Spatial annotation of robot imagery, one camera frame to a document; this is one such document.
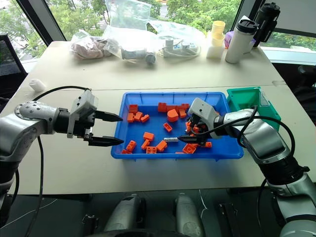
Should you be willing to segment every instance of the white bottle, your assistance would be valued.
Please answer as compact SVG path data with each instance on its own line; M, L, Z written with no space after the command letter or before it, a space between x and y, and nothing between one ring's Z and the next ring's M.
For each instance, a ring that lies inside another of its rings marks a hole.
M238 63L249 48L249 43L258 30L258 24L251 20L241 20L234 29L234 36L225 57L228 63Z

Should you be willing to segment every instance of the white cable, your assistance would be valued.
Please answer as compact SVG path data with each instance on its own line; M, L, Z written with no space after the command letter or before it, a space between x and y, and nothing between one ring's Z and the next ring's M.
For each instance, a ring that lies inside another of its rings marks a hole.
M205 210L208 210L208 208L206 207L206 205L205 205L205 203L204 203L204 200L203 200L203 198L202 198L201 189L199 189L198 192L199 192L199 197L201 198L202 204L203 204L203 206L204 206L204 209L203 209L202 212L201 212L201 219L202 219L202 216L203 216L204 211L205 211Z
M47 204L47 205L45 205L45 206L40 207L40 209L43 209L43 208L45 208L45 207L47 207L47 206L49 206L49 205L52 205L52 204L53 204L54 202L56 202L56 201L57 201L57 199L55 199L54 201L50 202L49 204ZM5 224L4 226L2 226L2 227L0 228L0 230L3 229L4 227L7 227L8 225L10 225L10 224L12 224L12 223L18 221L18 220L20 220L22 217L25 217L26 215L28 215L28 214L30 214L30 213L32 213L32 212L35 212L35 210L29 211L29 212L25 213L24 215L22 215L22 216L16 218L15 220L9 222L8 224Z

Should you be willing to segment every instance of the clear plastic bag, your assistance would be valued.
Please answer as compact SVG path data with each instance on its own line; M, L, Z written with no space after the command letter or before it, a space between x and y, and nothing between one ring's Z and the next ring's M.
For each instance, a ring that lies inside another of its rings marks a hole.
M112 27L147 30L150 4L136 0L105 0L105 3Z
M107 40L103 37L91 36L79 30L71 39L70 52L78 59L95 59L110 56L106 50Z
M107 26L103 37L108 39L107 50L120 59L156 62L157 37L152 32Z
M149 22L157 31L164 58L193 58L200 54L205 35L198 29L174 22L152 20Z

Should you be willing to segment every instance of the white table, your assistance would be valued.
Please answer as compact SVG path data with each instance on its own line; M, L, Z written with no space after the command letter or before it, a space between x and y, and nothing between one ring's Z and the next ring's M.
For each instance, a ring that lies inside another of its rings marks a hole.
M260 49L248 55L240 65L199 57L172 66L158 60L154 69L148 69L115 58L78 62L68 54L67 45L66 42L54 42L48 47L1 116L38 95L27 86L33 78L41 79L49 89L70 84L91 87L99 98L98 109L116 114L122 95L127 91L221 91L227 94L229 88L260 85L295 136L295 157L299 164L309 166L309 175L316 181L315 126ZM70 108L81 93L79 90L56 91L41 101ZM112 136L115 128L116 123L98 121L94 133L96 136ZM280 133L290 144L286 132L280 129ZM111 148L89 147L87 142L67 139L65 134L41 137L44 194L253 187L263 180L259 167L246 150L241 159L218 162L212 159L139 159L135 162L114 159L110 155ZM19 170L19 193L38 194L40 151L37 143L32 145Z

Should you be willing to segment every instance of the robotic arm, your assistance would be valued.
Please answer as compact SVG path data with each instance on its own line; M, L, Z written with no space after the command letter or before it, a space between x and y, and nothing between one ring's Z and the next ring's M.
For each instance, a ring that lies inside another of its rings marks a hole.
M259 165L275 195L276 215L281 215L285 224L280 236L316 236L316 187L307 174L308 167L299 166L280 134L258 118L246 129L243 128L247 120L222 126L240 118L248 118L252 113L253 109L245 109L220 116L212 106L196 98L189 108L189 122L190 127L199 128L200 135L182 135L178 139L204 145L208 138L219 139L221 135L237 138L242 132L243 144ZM219 126L223 128L207 132Z
M39 101L30 101L18 105L14 113L0 118L0 211L6 209L2 205L19 163L32 142L41 134L66 133L68 138L83 138L89 146L107 147L123 142L115 137L93 136L95 119L122 121L115 114L98 111L97 104L98 98L86 90L73 102L70 112Z

